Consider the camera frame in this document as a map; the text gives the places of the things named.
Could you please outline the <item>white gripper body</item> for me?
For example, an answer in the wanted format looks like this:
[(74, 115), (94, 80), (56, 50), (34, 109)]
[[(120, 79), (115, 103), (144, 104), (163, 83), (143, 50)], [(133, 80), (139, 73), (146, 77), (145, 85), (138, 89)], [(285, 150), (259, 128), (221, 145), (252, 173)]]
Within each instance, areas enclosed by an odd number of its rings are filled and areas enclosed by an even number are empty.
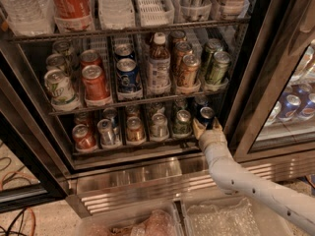
[(227, 141), (221, 130), (207, 130), (199, 139), (199, 148), (206, 158), (229, 157)]

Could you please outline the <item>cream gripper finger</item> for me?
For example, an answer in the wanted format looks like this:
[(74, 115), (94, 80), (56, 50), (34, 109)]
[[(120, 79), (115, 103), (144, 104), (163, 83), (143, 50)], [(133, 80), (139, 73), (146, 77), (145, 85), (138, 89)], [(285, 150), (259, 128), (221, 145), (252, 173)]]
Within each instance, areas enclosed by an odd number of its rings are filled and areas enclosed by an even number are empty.
[(197, 140), (199, 140), (201, 135), (206, 131), (206, 127), (203, 124), (201, 124), (197, 118), (193, 119), (192, 125), (194, 136)]
[(218, 118), (215, 118), (215, 119), (214, 119), (214, 122), (213, 122), (213, 129), (214, 129), (214, 130), (219, 130), (219, 131), (222, 130), (222, 126), (221, 126), (221, 123), (220, 123), (220, 121), (219, 121)]

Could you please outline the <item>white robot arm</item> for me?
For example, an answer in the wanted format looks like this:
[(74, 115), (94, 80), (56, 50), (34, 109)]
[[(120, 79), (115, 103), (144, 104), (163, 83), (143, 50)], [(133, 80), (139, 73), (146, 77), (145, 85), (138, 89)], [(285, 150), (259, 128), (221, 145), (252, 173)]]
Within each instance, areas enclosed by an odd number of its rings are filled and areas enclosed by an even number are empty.
[(218, 120), (208, 130), (196, 118), (193, 132), (209, 167), (209, 174), (226, 194), (241, 192), (264, 204), (281, 217), (315, 236), (315, 199), (291, 188), (261, 178), (232, 157)]

